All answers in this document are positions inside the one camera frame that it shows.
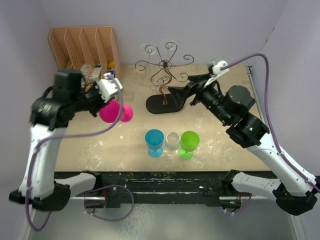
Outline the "pink plastic wine glass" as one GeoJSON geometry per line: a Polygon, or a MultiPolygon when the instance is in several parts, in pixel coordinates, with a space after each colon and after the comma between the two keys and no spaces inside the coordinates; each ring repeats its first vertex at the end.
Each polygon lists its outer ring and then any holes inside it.
{"type": "MultiPolygon", "coordinates": [[[[112,123],[116,120],[120,107],[121,105],[119,102],[111,100],[108,105],[106,105],[99,111],[99,117],[106,123],[112,123]]],[[[131,106],[124,104],[119,121],[129,122],[133,118],[133,116],[134,111],[131,106]]]]}

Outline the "clear short wine glass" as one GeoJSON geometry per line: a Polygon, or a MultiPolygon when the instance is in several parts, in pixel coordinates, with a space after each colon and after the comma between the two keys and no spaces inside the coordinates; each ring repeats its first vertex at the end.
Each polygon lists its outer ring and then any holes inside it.
{"type": "Polygon", "coordinates": [[[163,39],[160,42],[160,46],[166,52],[166,61],[170,62],[178,49],[176,41],[172,39],[163,39]]]}

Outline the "clear tall flute glass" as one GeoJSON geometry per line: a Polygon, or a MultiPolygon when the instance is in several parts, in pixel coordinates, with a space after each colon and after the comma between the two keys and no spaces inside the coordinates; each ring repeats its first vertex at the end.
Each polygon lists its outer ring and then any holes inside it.
{"type": "Polygon", "coordinates": [[[151,55],[157,51],[157,46],[153,43],[143,43],[140,50],[147,56],[147,63],[151,63],[151,55]]]}

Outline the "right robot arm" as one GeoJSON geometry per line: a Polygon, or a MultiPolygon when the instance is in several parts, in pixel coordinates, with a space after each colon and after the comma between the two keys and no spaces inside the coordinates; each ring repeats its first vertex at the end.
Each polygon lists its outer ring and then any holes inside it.
{"type": "Polygon", "coordinates": [[[208,74],[194,75],[186,86],[170,86],[168,90],[181,106],[194,96],[190,105],[202,103],[227,127],[225,132],[232,141],[258,157],[276,175],[276,178],[263,178],[230,170],[221,181],[223,192],[228,196],[240,192],[268,198],[294,216],[313,209],[318,200],[319,176],[304,171],[307,176],[304,179],[289,166],[297,167],[295,160],[289,157],[285,162],[282,159],[269,128],[250,113],[256,101],[246,87],[233,85],[223,94],[217,81],[205,86],[207,77],[208,74]]]}

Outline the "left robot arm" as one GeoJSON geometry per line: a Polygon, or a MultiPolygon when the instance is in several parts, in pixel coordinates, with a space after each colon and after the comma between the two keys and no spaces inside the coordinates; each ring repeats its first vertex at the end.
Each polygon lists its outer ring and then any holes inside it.
{"type": "Polygon", "coordinates": [[[84,170],[65,180],[55,180],[55,168],[69,122],[78,112],[88,111],[94,117],[111,100],[108,81],[95,81],[85,90],[80,70],[62,69],[55,73],[54,84],[31,106],[30,151],[20,187],[9,194],[9,200],[32,206],[43,212],[61,211],[69,199],[83,192],[98,196],[103,191],[100,173],[84,170]]]}

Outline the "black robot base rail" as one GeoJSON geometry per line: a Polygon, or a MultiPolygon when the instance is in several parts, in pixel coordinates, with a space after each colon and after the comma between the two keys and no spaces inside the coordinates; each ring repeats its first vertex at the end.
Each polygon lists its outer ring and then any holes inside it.
{"type": "Polygon", "coordinates": [[[221,206],[227,209],[241,207],[240,196],[248,191],[236,191],[227,183],[227,172],[93,172],[93,189],[81,190],[82,197],[104,197],[107,208],[121,204],[182,204],[221,206]]]}

